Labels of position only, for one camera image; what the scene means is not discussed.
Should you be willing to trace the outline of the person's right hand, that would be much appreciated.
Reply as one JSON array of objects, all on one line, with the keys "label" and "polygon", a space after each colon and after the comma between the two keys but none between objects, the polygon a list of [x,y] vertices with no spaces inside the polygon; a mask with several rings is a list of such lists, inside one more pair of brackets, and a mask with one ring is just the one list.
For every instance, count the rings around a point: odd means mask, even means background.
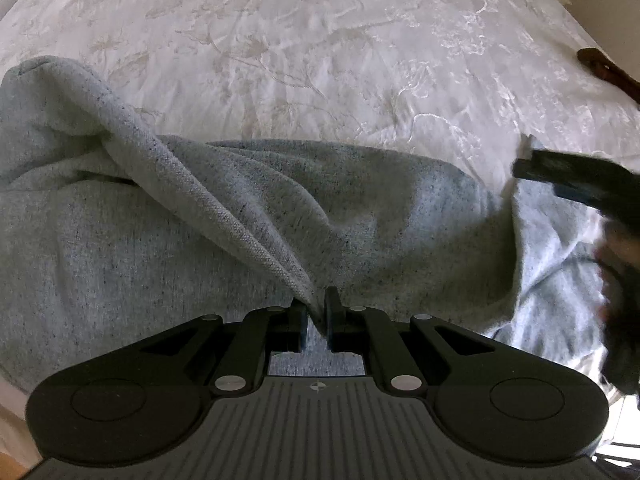
[{"label": "person's right hand", "polygon": [[620,222],[606,220],[594,258],[602,281],[598,318],[606,323],[623,304],[622,278],[626,271],[639,271],[639,237],[634,236]]}]

